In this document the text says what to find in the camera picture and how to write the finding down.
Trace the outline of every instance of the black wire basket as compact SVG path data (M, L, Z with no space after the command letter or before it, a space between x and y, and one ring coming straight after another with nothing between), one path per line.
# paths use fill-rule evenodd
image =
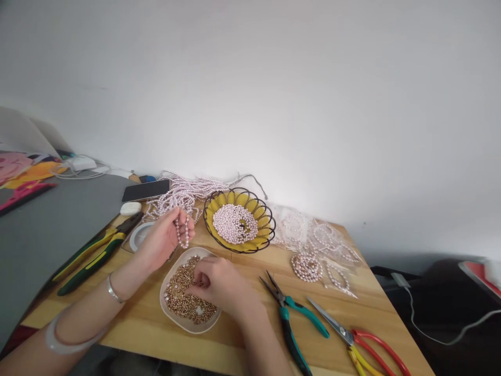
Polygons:
M212 218L214 214L226 204L242 205L249 211L257 221L258 232L253 240L243 244L231 244L219 236L214 228ZM265 202L259 199L254 193L245 188L233 188L227 192L213 192L204 205L204 222L209 234L219 243L220 246L236 253L256 253L270 245L275 237L275 219L271 209Z

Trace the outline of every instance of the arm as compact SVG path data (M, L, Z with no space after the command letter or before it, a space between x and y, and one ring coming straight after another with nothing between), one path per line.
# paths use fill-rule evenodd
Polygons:
M174 220L180 217L180 233L185 237L187 214L174 208L160 218L151 233L131 260L111 275L115 293L127 300L137 291L148 276L170 257L178 244ZM189 237L195 235L194 223L188 222ZM59 318L55 328L57 339L63 344L84 343L98 335L120 312L120 304L108 292L106 281L100 283L82 300L71 305ZM39 330L0 362L0 374L65 375L84 356L88 349L76 354L59 355L45 343L47 327Z
M292 368L273 331L265 306L256 291L225 258L206 257L195 268L191 293L220 307L240 326L254 376L292 376Z

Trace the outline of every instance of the green-handled pliers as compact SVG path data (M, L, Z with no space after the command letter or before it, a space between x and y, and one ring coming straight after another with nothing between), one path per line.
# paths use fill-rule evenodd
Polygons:
M68 282L66 282L65 285L59 289L57 294L59 296L64 296L73 292L87 278L103 266L111 258L116 248L122 244L127 234L141 221L142 216L143 213L141 211L134 214L116 228L106 230L102 237L95 238L80 248L77 253L58 270L52 279L53 283L63 280L66 276L72 273L87 256L99 247L107 244L106 248L77 274L75 274Z
M282 294L282 291L280 290L280 287L278 287L277 283L271 276L270 272L266 271L266 273L268 273L268 277L270 277L270 281L275 289L272 289L264 279L262 279L261 277L259 278L261 278L265 286L268 288L268 290L270 290L270 293L275 297L275 299L278 301L278 304L280 305L280 321L282 323L283 338L285 339L287 348L289 349L289 352L291 353L292 358L299 367L301 373L304 376L312 376L312 372L309 369L308 363L306 363L306 360L304 360L304 357L301 354L299 347L297 346L294 335L292 334L291 324L289 322L289 310L287 309L287 306L305 315L324 337L329 338L329 332L327 331L327 329L325 329L325 326L317 318L317 316L314 315L312 311L310 311L303 305L296 303L290 296L284 296L284 294Z

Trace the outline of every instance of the wrist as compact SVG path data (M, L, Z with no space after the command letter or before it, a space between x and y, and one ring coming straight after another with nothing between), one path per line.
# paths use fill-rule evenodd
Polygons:
M248 306L240 306L240 310L233 316L240 327L254 326L256 322L268 321L268 312L261 301L251 303Z
M133 257L112 273L110 282L120 299L129 300L149 276L147 268Z

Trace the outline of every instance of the bracelet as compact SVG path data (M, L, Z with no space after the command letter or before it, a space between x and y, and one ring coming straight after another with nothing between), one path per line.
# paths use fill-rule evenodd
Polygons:
M68 307L65 308L64 310L62 310L55 317L55 319L51 321L51 323L47 327L47 330L45 331L45 343L47 344L47 346L49 347L49 349L51 351L53 351L59 355L75 354L75 353L79 353L82 350L85 350L86 348L89 348L94 343L99 341L101 339L101 337L104 335L104 333L106 333L106 330L108 329L108 327L105 327L100 333L97 334L97 336L95 336L94 338L91 338L90 340L88 340L87 342L84 342L82 344L65 345L65 344L61 343L56 338L56 325L57 325L57 322L59 321L59 317L61 317L63 312L66 311L67 309L68 309Z
M108 274L108 278L106 279L106 283L108 284L108 292L110 295L115 298L120 304L126 302L126 300L121 299L116 293L115 290L113 290L113 287L111 286L111 275L112 272Z

